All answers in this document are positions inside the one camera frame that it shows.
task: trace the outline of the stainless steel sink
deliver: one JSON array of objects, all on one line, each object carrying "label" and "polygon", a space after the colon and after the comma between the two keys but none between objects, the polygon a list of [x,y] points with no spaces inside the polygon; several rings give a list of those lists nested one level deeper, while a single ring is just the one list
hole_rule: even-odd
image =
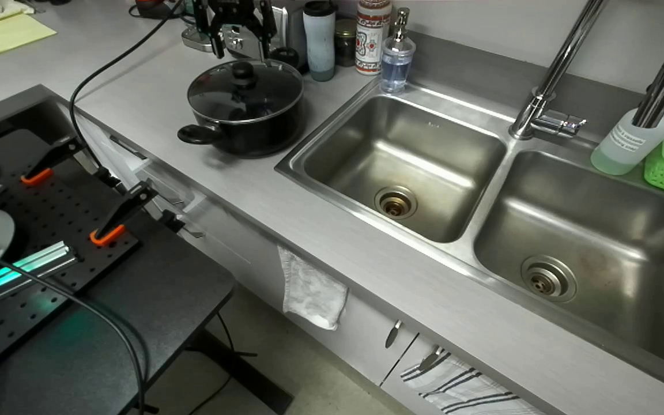
[{"label": "stainless steel sink", "polygon": [[664,358],[661,195],[524,151],[475,253],[511,284]]},{"label": "stainless steel sink", "polygon": [[311,180],[436,241],[457,239],[504,155],[501,140],[373,97],[320,142]]},{"label": "stainless steel sink", "polygon": [[664,380],[664,194],[594,173],[586,140],[511,140],[510,122],[369,86],[278,170]]}]

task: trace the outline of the countertop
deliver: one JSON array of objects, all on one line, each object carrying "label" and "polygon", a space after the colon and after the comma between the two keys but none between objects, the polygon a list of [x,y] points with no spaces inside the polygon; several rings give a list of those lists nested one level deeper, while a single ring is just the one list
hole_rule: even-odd
[{"label": "countertop", "polygon": [[[124,0],[45,7],[40,20],[58,35],[0,56],[0,98],[36,83],[70,97],[89,72],[155,25],[132,18],[127,7]],[[211,56],[181,47],[181,30],[181,20],[170,20],[97,78],[79,107],[232,211],[342,275],[358,293],[399,308],[555,410],[664,413],[664,382],[309,194],[275,170],[283,155],[230,158],[180,142],[175,132],[193,122],[184,92],[216,64]],[[306,78],[306,132],[369,80],[353,70],[342,70],[329,83]]]}]

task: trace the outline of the sink faucet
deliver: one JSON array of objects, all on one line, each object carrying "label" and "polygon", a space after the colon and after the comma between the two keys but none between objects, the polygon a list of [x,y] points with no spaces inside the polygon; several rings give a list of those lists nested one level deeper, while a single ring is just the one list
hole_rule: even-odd
[{"label": "sink faucet", "polygon": [[[579,20],[570,30],[562,48],[554,57],[550,67],[547,70],[542,83],[532,90],[524,108],[518,111],[510,134],[515,138],[528,138],[534,130],[550,132],[560,137],[577,137],[586,120],[547,111],[547,104],[555,97],[555,88],[565,77],[566,64],[577,56],[579,47],[584,44],[586,35],[591,32],[592,24],[598,20],[603,0],[588,0]],[[632,124],[649,130],[664,117],[664,64],[659,67],[655,80],[647,86],[647,92],[632,120]]]}]

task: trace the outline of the sink drain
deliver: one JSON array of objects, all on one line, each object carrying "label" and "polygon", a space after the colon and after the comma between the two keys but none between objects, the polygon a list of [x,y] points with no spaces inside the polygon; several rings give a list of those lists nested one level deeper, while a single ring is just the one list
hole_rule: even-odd
[{"label": "sink drain", "polygon": [[571,270],[554,255],[524,260],[521,281],[542,298],[566,298],[577,286]]},{"label": "sink drain", "polygon": [[417,210],[417,198],[406,187],[384,187],[376,194],[376,205],[387,216],[403,218]]}]

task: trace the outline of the bottle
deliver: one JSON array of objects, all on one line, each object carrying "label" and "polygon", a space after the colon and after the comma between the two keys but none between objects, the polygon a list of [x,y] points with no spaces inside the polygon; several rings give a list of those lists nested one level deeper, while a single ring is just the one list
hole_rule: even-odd
[{"label": "bottle", "polygon": [[417,44],[406,36],[409,7],[400,7],[394,17],[394,35],[382,42],[382,57],[377,83],[384,92],[399,92],[406,86],[411,59]]},{"label": "bottle", "polygon": [[664,117],[658,126],[633,126],[633,111],[625,112],[592,149],[591,164],[606,175],[625,175],[664,140]]},{"label": "bottle", "polygon": [[389,17],[389,0],[358,3],[355,67],[360,74],[377,74]]},{"label": "bottle", "polygon": [[334,77],[334,17],[337,4],[314,0],[305,4],[306,64],[314,80]]}]

